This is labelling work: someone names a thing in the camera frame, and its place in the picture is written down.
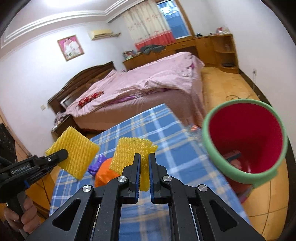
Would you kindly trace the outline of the left hand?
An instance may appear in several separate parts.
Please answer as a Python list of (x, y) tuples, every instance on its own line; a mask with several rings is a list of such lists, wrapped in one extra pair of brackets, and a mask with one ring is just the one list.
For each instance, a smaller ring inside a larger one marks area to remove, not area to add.
[(29, 197), (25, 199), (23, 207), (25, 212), (22, 217), (19, 217), (8, 207), (4, 208), (4, 217), (15, 231), (24, 230), (27, 233), (32, 233), (41, 224), (37, 215), (37, 208)]

